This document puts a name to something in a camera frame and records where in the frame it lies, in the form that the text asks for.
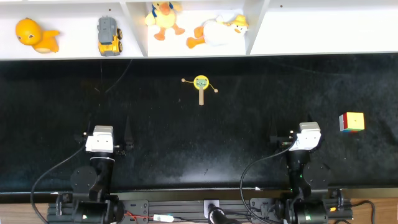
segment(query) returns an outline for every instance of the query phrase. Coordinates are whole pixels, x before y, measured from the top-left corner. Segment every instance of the toy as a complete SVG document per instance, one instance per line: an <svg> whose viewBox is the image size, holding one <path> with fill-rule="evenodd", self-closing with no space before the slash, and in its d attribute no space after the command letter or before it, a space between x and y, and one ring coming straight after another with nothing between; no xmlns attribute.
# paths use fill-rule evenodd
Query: toy
<svg viewBox="0 0 398 224"><path fill-rule="evenodd" d="M363 113L347 112L338 119L340 121L340 131L358 132L365 129Z"/></svg>
<svg viewBox="0 0 398 224"><path fill-rule="evenodd" d="M182 10L181 4L177 2L152 3L152 12L145 18L145 23L148 26L156 24L160 27L160 32L154 35L157 40L165 40L164 34L168 28L173 28L175 35L181 35L185 32L185 29L179 28L176 25L177 15L174 10L180 12Z"/></svg>
<svg viewBox="0 0 398 224"><path fill-rule="evenodd" d="M187 46L192 49L198 44L209 44L212 46L231 44L241 39L248 30L249 24L243 15L238 15L231 23L223 22L218 16L215 20L206 21L203 26L194 30L195 38L187 39Z"/></svg>
<svg viewBox="0 0 398 224"><path fill-rule="evenodd" d="M16 34L19 42L32 46L38 53L58 52L59 47L55 36L60 32L57 30L42 30L32 19L26 18L18 22Z"/></svg>
<svg viewBox="0 0 398 224"><path fill-rule="evenodd" d="M218 93L218 90L213 87L213 85L210 84L209 79L204 76L204 75L199 75L195 77L193 82L191 81L186 81L184 78L181 79L182 82L187 82L187 83L193 83L195 88L199 90L199 105L203 106L205 104L205 97L204 97L204 91L207 89L207 87L211 86L214 89L215 93Z"/></svg>
<svg viewBox="0 0 398 224"><path fill-rule="evenodd" d="M112 17L102 17L98 20L98 49L102 56L116 56L123 51L122 30L118 28Z"/></svg>

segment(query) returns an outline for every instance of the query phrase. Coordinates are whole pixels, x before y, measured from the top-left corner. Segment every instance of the toy truck wheel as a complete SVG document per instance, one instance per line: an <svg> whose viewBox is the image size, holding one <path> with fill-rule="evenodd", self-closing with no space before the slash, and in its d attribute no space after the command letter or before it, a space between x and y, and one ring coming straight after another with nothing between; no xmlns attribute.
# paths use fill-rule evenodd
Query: toy truck wheel
<svg viewBox="0 0 398 224"><path fill-rule="evenodd" d="M118 33L119 40L121 40L123 38L122 30L118 28L117 33Z"/></svg>
<svg viewBox="0 0 398 224"><path fill-rule="evenodd" d="M119 41L119 52L122 52L122 50L123 50L122 42Z"/></svg>

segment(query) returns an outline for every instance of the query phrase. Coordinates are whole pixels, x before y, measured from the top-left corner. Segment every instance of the wooden handle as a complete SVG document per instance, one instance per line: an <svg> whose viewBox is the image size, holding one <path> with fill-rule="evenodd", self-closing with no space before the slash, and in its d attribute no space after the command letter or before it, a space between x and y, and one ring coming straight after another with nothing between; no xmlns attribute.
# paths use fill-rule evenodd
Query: wooden handle
<svg viewBox="0 0 398 224"><path fill-rule="evenodd" d="M203 106L205 104L205 96L204 93L205 91L203 90L203 87L201 86L199 88L199 105Z"/></svg>

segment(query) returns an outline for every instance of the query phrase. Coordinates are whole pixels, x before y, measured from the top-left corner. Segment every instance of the wooden floor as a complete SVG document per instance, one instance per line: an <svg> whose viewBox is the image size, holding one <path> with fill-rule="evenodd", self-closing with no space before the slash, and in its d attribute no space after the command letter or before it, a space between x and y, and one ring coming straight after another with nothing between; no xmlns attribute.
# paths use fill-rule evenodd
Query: wooden floor
<svg viewBox="0 0 398 224"><path fill-rule="evenodd" d="M353 199L352 203L358 203L363 199ZM398 223L398 198L369 199L376 206L377 224ZM37 208L44 217L47 216L47 204L37 204ZM354 220L348 220L351 224L371 224L371 206L364 204L354 207ZM30 204L0 204L0 224L15 223L42 223L34 213Z"/></svg>

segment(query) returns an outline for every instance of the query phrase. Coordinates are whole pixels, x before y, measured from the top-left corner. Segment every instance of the white label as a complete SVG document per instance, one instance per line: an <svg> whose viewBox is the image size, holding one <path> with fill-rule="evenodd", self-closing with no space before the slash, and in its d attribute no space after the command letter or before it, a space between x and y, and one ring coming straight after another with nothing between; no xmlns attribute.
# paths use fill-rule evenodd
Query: white label
<svg viewBox="0 0 398 224"><path fill-rule="evenodd" d="M159 221L159 222L173 222L174 217L171 215L154 215L154 221Z"/></svg>

